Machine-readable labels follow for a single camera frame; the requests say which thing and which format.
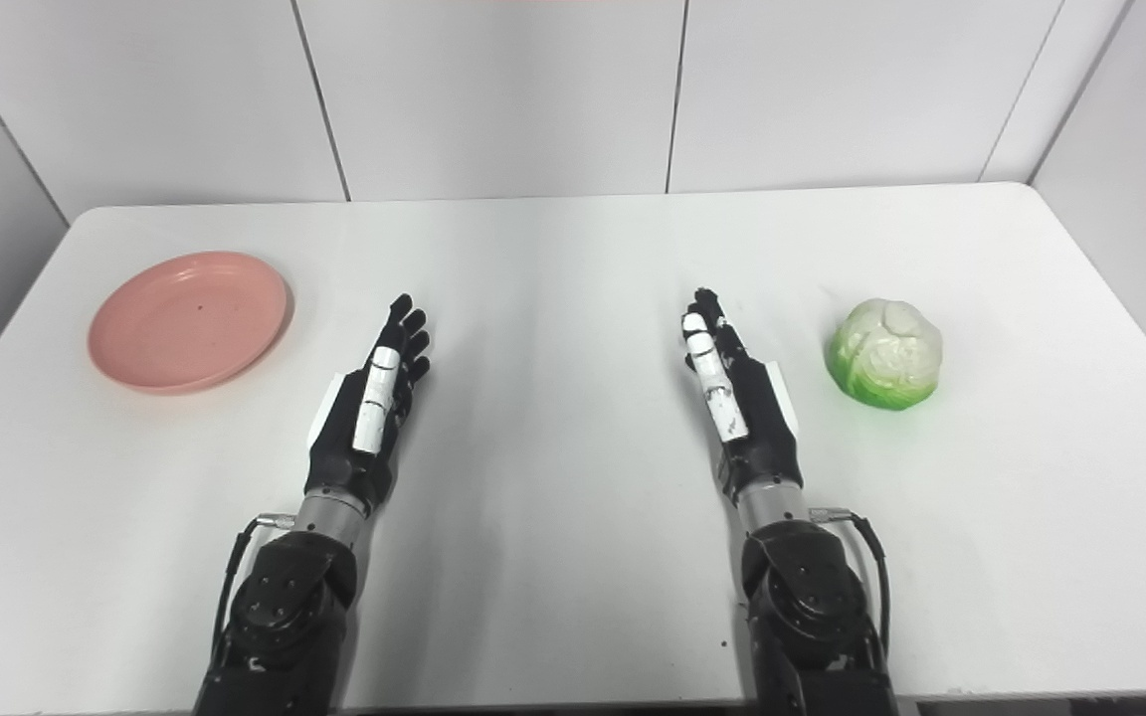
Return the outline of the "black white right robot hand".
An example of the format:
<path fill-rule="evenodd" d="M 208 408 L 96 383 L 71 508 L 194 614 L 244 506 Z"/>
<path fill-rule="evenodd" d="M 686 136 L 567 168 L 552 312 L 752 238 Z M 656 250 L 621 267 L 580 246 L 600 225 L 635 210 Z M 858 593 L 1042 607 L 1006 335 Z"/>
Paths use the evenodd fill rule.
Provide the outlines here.
<path fill-rule="evenodd" d="M 751 357 L 709 288 L 698 288 L 681 318 L 686 367 L 719 436 L 719 483 L 738 504 L 752 490 L 804 485 L 799 446 L 769 364 Z"/>

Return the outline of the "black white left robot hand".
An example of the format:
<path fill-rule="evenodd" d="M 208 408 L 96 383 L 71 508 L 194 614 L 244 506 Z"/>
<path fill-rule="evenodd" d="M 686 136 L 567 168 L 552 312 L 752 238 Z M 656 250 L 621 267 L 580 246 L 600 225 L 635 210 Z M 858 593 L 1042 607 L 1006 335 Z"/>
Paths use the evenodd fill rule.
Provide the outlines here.
<path fill-rule="evenodd" d="M 311 441 L 306 494 L 346 495 L 370 517 L 395 483 L 394 454 L 415 386 L 431 371 L 427 313 L 409 294 L 390 304 L 362 367 L 338 373 Z"/>

